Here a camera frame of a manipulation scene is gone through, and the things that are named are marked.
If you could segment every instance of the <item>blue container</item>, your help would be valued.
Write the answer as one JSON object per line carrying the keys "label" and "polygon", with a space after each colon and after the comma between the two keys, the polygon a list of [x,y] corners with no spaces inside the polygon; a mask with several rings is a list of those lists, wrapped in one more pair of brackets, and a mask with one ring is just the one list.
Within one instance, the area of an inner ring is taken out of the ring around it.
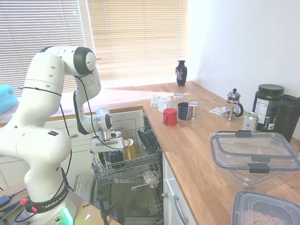
{"label": "blue container", "polygon": [[0,114],[18,102],[15,90],[10,85],[0,86]]}

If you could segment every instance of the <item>dish rack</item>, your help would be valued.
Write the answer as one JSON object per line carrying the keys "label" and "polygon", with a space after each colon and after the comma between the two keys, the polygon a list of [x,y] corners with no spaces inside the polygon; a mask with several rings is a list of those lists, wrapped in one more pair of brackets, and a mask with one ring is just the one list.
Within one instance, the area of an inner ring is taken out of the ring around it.
{"label": "dish rack", "polygon": [[[147,143],[142,143],[138,131],[145,133]],[[147,209],[150,214],[159,216],[155,221],[151,218],[134,218],[130,221],[126,218],[127,225],[145,224],[160,225],[163,224],[163,192],[162,185],[162,151],[151,127],[141,127],[122,132],[124,139],[133,139],[137,151],[136,158],[124,160],[117,163],[102,165],[98,154],[94,154],[91,168],[94,170],[95,179],[100,186],[109,186],[113,184],[130,185],[131,191],[142,191]],[[158,181],[147,182],[145,177],[159,177]]]}

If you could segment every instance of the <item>drinking glass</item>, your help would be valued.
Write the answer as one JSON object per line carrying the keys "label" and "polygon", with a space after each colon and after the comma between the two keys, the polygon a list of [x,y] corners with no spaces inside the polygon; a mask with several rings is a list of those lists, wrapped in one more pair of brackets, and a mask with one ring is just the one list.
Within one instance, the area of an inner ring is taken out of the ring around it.
{"label": "drinking glass", "polygon": [[187,108],[187,120],[200,119],[200,102],[190,101]]}
{"label": "drinking glass", "polygon": [[180,92],[174,93],[174,104],[173,108],[177,109],[178,103],[183,102],[183,94]]}

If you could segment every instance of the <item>blue mug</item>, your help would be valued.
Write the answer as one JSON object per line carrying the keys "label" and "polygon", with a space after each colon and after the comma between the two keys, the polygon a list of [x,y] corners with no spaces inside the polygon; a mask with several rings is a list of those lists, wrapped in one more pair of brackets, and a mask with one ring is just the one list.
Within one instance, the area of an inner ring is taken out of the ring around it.
{"label": "blue mug", "polygon": [[124,161],[122,150],[111,151],[109,153],[109,158],[110,158],[110,161],[111,161],[111,164],[112,164],[112,169],[120,169],[121,167],[124,166],[124,163],[119,163],[119,162]]}

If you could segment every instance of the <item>wooden countertop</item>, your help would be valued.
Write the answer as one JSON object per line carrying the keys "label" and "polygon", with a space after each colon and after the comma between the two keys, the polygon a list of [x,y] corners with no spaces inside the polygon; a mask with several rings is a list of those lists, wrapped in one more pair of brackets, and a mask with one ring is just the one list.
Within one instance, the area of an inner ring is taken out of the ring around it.
{"label": "wooden countertop", "polygon": [[[228,121],[223,116],[209,113],[217,106],[225,106],[226,101],[193,82],[187,82],[185,87],[168,83],[103,90],[100,93],[103,92],[106,98],[101,94],[90,101],[92,111],[100,106],[108,107],[111,112],[144,109],[195,221],[203,225],[229,225],[233,197],[242,190],[242,186],[235,185],[235,179],[214,165],[210,153],[210,133],[239,130],[243,118]],[[179,120],[175,126],[165,126],[162,113],[150,107],[151,95],[172,96],[174,92],[184,93],[185,101],[200,101],[202,117],[197,124]],[[71,96],[66,101],[64,96],[62,105],[64,111],[69,110],[65,114],[73,118],[73,103],[70,99]],[[0,123],[4,125],[9,119],[8,116],[0,116]],[[61,119],[59,113],[51,118],[58,119]],[[292,146],[299,151],[300,141],[293,138]],[[272,183],[257,186],[255,190],[300,204],[299,173],[288,172],[298,178],[273,178]]]}
{"label": "wooden countertop", "polygon": [[[24,182],[20,182],[9,189],[6,189],[0,193],[0,196],[3,195],[12,195],[14,193],[17,193],[20,190],[25,189],[25,184]],[[88,204],[83,198],[79,197],[73,192],[69,192],[69,195],[72,196],[72,200],[75,203],[77,207],[77,213],[76,217],[74,220],[74,225],[104,225],[103,219],[101,218],[100,215],[100,210],[98,210],[96,207],[93,205],[89,205],[85,208],[83,208],[84,205]],[[24,191],[11,200],[11,203],[18,202],[22,200],[23,198],[28,196],[28,192]],[[9,224],[14,224],[14,219],[15,217],[24,209],[24,207],[19,208],[16,212],[14,212],[12,215],[8,217],[8,222]],[[120,225],[118,222],[116,222],[114,219],[107,217],[107,221],[109,225]]]}

